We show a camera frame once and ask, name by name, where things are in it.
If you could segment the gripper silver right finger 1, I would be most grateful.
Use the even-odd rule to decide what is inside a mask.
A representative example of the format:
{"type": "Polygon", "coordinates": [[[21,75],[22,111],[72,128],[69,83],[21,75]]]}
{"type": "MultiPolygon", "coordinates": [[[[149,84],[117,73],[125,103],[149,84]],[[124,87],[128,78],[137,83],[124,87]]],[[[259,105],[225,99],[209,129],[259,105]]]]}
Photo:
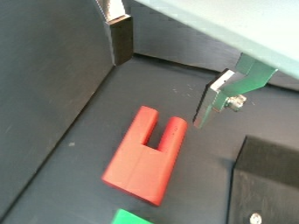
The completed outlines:
{"type": "Polygon", "coordinates": [[[241,53],[235,70],[225,69],[205,86],[192,118],[193,125],[200,129],[224,108],[237,112],[247,101],[244,93],[261,88],[276,71],[276,68],[241,53]]]}

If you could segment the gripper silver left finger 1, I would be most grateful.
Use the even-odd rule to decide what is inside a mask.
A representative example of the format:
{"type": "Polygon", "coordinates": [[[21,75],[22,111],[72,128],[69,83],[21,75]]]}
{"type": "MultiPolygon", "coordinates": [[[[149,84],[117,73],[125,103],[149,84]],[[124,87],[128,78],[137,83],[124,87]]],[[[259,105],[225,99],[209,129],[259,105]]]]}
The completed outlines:
{"type": "Polygon", "coordinates": [[[133,19],[125,12],[123,0],[94,0],[104,17],[112,61],[120,66],[133,56],[133,19]]]}

